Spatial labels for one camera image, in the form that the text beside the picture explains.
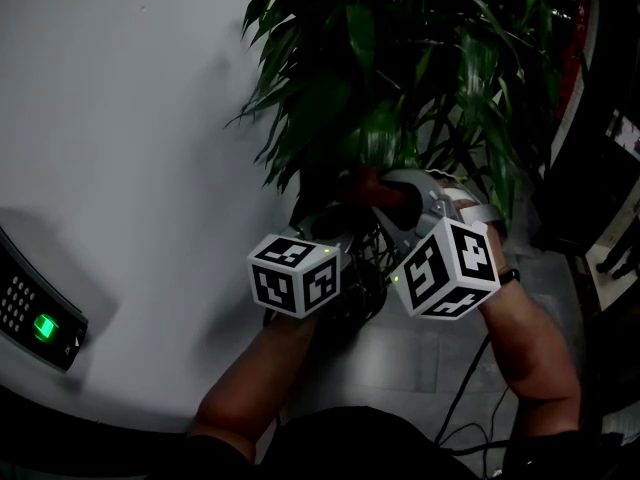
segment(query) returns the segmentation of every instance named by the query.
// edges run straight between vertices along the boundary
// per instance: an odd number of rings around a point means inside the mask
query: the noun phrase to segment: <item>forearm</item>
[[[189,434],[220,434],[251,455],[252,445],[284,403],[315,325],[313,315],[302,321],[278,316],[264,328],[207,393]]]
[[[514,433],[576,430],[580,385],[566,342],[517,281],[481,307],[496,361],[521,402]]]

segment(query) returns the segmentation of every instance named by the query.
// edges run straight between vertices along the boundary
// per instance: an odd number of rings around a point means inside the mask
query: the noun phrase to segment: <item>potted plant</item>
[[[275,109],[256,160],[280,190],[299,173],[292,224],[329,211],[339,218],[325,219],[327,229],[341,222],[359,233],[346,275],[363,305],[384,301],[399,260],[366,208],[397,196],[380,172],[455,174],[509,221],[512,138],[544,156],[557,104],[551,16],[547,0],[249,3],[244,31],[257,25],[253,43],[264,48],[238,117]]]

